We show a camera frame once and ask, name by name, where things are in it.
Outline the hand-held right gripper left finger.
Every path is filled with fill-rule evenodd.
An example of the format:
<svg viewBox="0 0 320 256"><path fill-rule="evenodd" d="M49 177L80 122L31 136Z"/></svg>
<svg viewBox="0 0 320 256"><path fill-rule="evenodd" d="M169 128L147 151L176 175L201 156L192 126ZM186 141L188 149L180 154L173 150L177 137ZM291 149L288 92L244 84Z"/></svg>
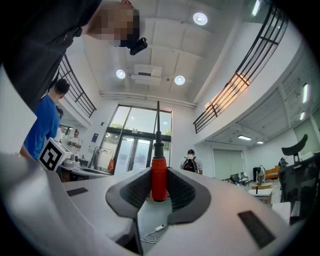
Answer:
<svg viewBox="0 0 320 256"><path fill-rule="evenodd" d="M138 212L151 191L150 168L140 172L71 181L66 191L85 188L70 199L84 217L116 244L138 255L143 247L138 227Z"/></svg>

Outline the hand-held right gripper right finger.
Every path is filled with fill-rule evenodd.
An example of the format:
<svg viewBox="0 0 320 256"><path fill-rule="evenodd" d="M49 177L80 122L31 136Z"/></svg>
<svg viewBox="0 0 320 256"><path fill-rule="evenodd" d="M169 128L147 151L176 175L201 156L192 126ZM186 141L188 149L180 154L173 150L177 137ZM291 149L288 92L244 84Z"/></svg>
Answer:
<svg viewBox="0 0 320 256"><path fill-rule="evenodd" d="M154 235L155 244L142 243L144 256L278 256L296 231L271 206L244 189L213 178L188 174L203 182L211 193L206 212L196 221L169 225L171 200L147 200L139 211L139 232L148 234L160 225L166 228ZM263 223L274 240L260 248L247 229L241 213L252 212Z"/></svg>

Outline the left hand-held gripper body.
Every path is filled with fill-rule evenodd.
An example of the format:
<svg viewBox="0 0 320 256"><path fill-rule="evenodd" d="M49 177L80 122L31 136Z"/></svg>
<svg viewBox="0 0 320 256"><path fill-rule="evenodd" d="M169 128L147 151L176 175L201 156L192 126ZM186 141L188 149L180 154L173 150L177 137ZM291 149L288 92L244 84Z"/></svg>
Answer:
<svg viewBox="0 0 320 256"><path fill-rule="evenodd" d="M37 160L44 169L53 172L56 172L59 167L70 171L80 165L77 154L72 153L51 137L44 143Z"/></svg>

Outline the orange and black screwdriver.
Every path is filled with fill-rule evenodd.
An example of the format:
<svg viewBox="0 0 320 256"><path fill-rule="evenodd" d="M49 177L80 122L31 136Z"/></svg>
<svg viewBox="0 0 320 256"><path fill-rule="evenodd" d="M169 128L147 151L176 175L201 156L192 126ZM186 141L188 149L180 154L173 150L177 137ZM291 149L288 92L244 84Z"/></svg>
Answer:
<svg viewBox="0 0 320 256"><path fill-rule="evenodd" d="M163 202L167 192L167 162L164 156L164 144L160 126L160 102L157 101L157 131L155 133L154 156L151 163L151 195L155 202Z"/></svg>

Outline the white desk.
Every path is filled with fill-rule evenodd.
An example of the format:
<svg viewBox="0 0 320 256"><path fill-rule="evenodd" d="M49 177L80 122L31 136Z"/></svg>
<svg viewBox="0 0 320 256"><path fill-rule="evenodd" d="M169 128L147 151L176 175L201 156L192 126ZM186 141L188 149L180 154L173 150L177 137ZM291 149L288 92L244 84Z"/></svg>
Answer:
<svg viewBox="0 0 320 256"><path fill-rule="evenodd" d="M98 179L112 176L110 173L83 167L66 167L60 165L57 169L62 182L74 182L81 180Z"/></svg>

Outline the small white table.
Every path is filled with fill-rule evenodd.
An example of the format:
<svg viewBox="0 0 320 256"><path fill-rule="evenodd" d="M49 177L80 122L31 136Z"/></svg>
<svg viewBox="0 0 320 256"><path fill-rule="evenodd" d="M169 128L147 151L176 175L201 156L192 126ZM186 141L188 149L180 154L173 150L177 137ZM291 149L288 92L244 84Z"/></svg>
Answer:
<svg viewBox="0 0 320 256"><path fill-rule="evenodd" d="M270 204L272 201L272 188L269 189L251 189L248 191L248 193L252 196L254 196L259 201Z"/></svg>

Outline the white roller blind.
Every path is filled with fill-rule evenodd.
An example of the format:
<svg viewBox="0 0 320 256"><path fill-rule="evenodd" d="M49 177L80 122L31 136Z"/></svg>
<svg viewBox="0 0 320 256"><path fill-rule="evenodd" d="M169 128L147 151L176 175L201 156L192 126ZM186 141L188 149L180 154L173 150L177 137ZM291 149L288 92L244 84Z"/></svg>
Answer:
<svg viewBox="0 0 320 256"><path fill-rule="evenodd" d="M229 179L245 171L242 151L213 149L215 178Z"/></svg>

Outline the black backpack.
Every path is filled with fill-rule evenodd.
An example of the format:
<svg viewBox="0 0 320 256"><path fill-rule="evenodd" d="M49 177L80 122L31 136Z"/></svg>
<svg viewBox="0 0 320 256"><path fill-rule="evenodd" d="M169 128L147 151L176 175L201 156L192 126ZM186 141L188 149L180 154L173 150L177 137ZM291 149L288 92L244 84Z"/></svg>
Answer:
<svg viewBox="0 0 320 256"><path fill-rule="evenodd" d="M197 173L198 172L198 166L195 161L196 157L193 158L186 158L185 161L182 164L182 169L185 171Z"/></svg>

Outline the glass entrance door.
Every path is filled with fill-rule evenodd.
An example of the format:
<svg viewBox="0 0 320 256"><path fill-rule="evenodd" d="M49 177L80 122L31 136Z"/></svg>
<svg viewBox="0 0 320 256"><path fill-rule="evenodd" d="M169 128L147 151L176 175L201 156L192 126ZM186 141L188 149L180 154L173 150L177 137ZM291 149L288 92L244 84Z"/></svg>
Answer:
<svg viewBox="0 0 320 256"><path fill-rule="evenodd" d="M160 131L166 164L171 160L172 113L160 111ZM155 153L157 111L118 105L107 126L100 147L94 151L94 167L112 175L140 171L151 166ZM108 170L110 160L114 170Z"/></svg>

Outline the black balcony railing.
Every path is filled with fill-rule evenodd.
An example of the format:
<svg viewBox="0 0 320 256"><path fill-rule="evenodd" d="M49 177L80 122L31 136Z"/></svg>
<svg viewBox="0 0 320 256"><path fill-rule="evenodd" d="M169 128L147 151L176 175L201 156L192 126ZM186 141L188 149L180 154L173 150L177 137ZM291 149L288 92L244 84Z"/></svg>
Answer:
<svg viewBox="0 0 320 256"><path fill-rule="evenodd" d="M221 115L251 85L279 46L288 22L285 13L270 4L256 38L235 73L193 122L196 134Z"/></svg>
<svg viewBox="0 0 320 256"><path fill-rule="evenodd" d="M72 101L81 109L85 116L91 118L97 109L82 88L66 54L63 56L59 64L57 78L65 79L70 84L68 94Z"/></svg>

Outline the wooden sofa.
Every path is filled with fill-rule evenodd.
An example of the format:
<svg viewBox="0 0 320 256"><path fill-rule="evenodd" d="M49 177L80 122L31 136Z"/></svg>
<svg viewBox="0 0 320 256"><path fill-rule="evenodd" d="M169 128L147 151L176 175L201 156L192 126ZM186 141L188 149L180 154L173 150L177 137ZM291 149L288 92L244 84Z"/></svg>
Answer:
<svg viewBox="0 0 320 256"><path fill-rule="evenodd" d="M275 166L272 169L265 170L265 179L266 180L273 180L277 179L279 176L280 166Z"/></svg>

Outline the black office chair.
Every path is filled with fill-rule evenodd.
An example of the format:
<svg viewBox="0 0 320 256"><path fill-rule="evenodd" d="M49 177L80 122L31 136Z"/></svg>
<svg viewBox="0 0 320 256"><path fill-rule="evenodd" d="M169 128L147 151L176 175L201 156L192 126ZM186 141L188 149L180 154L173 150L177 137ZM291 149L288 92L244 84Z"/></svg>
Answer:
<svg viewBox="0 0 320 256"><path fill-rule="evenodd" d="M304 149L308 141L308 135L304 134L302 139L291 147L283 147L285 156L293 157L293 164L281 168L278 178L281 185L280 201L296 202L303 199L302 192L307 190L310 199L316 193L316 186L320 175L320 154L312 154L303 160L299 153Z"/></svg>

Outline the white ceiling pipe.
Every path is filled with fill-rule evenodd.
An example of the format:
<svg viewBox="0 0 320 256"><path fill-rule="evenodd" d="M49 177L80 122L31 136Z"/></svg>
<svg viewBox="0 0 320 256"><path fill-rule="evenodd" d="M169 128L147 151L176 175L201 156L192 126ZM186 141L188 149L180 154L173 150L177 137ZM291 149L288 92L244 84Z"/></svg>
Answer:
<svg viewBox="0 0 320 256"><path fill-rule="evenodd" d="M196 104L176 99L170 99L165 97L159 97L148 94L140 94L140 93L130 93L130 92L103 92L101 91L100 96L103 98L110 99L122 99L122 100L141 100L141 101L152 101L152 102L161 102L169 105L176 105L180 107L185 107L189 109L195 109Z"/></svg>

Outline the person's black shirt torso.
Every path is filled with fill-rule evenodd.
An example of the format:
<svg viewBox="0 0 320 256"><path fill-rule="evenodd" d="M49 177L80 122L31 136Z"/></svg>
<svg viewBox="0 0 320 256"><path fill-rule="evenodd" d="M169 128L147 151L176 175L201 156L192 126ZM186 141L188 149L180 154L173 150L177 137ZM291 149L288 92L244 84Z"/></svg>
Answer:
<svg viewBox="0 0 320 256"><path fill-rule="evenodd" d="M0 63L34 111L102 0L0 0Z"/></svg>

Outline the white ceiling air conditioner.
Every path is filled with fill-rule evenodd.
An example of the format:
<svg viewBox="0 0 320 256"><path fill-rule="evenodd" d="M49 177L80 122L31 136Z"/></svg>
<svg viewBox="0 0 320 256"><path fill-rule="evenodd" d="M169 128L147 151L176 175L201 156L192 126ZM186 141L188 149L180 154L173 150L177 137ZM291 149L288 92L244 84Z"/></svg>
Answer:
<svg viewBox="0 0 320 256"><path fill-rule="evenodd" d="M159 86L162 79L162 67L147 64L135 64L130 78L139 85Z"/></svg>

